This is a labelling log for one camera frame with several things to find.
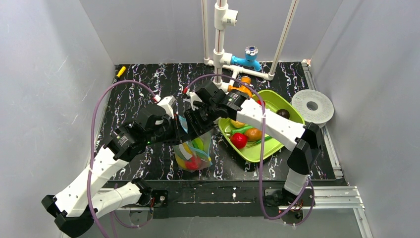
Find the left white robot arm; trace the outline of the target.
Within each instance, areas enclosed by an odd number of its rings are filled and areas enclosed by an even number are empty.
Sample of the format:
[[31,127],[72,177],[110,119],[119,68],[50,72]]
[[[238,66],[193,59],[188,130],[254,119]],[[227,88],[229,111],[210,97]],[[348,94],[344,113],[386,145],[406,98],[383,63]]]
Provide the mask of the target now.
[[44,208],[54,217],[60,231],[77,238],[88,231],[95,220],[123,206],[154,202],[153,190],[141,178],[106,193],[99,190],[147,146],[175,141],[177,116],[174,96],[140,110],[140,117],[111,133],[90,164],[65,189],[42,199]]

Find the clear zip top bag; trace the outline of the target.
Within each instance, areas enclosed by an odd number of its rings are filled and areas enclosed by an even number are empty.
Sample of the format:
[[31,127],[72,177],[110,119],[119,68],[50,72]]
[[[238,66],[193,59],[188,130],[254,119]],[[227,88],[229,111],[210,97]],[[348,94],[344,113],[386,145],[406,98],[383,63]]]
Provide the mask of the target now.
[[212,165],[210,153],[211,132],[207,132],[193,140],[173,146],[178,167],[194,172]]

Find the brown orange toy potato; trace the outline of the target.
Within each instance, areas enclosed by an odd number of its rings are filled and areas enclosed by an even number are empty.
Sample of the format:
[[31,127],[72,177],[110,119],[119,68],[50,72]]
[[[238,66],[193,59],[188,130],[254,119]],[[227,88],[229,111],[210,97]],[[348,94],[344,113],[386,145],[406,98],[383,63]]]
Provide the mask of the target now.
[[244,132],[244,135],[247,138],[247,141],[253,142],[258,141],[262,137],[262,132],[257,128],[249,128]]

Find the red toy apple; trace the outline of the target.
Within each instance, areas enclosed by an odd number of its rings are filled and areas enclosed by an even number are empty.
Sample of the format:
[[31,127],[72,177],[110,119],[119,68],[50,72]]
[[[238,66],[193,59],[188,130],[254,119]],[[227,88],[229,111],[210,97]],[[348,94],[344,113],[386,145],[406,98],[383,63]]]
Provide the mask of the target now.
[[237,149],[244,148],[248,142],[247,137],[244,134],[238,132],[230,136],[230,141]]

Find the red toy strawberry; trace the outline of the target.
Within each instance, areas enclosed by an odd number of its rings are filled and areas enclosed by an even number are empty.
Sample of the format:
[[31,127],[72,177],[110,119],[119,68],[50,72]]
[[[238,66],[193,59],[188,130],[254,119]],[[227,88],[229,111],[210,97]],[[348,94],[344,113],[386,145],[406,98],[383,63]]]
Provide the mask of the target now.
[[197,156],[192,156],[190,160],[185,161],[185,167],[188,170],[196,171],[201,168],[201,158]]

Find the green toy bean pod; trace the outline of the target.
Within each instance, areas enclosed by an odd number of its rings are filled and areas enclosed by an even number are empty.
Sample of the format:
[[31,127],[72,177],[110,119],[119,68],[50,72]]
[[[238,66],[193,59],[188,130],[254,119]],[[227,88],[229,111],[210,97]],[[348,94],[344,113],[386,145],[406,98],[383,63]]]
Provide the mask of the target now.
[[204,162],[211,162],[211,158],[205,151],[195,149],[194,147],[190,147],[190,150],[192,151],[193,155],[198,157]]

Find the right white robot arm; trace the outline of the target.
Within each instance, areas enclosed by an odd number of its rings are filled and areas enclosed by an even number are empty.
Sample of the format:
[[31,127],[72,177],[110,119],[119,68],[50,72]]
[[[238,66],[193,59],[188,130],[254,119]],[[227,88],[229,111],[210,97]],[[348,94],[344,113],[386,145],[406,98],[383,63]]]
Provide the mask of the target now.
[[321,151],[322,133],[318,125],[286,119],[264,108],[246,93],[237,89],[224,92],[212,81],[207,81],[195,92],[186,87],[184,94],[191,103],[185,116],[194,132],[204,134],[208,131],[205,127],[217,118],[234,119],[260,129],[262,135],[271,136],[291,152],[284,191],[299,196],[305,189],[311,167]]

